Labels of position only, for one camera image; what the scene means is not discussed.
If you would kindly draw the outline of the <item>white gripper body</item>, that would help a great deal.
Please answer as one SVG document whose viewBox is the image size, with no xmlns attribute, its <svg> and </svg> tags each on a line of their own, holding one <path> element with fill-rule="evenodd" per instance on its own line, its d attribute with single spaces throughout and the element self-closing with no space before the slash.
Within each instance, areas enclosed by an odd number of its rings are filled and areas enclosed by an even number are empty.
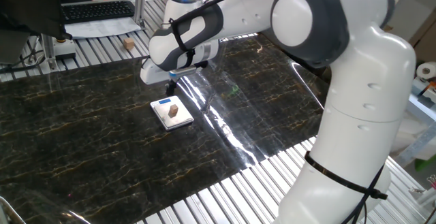
<svg viewBox="0 0 436 224">
<path fill-rule="evenodd" d="M 145 84 L 156 84 L 170 79 L 168 72 L 156 66 L 150 59 L 142 60 L 140 78 Z"/>
</svg>

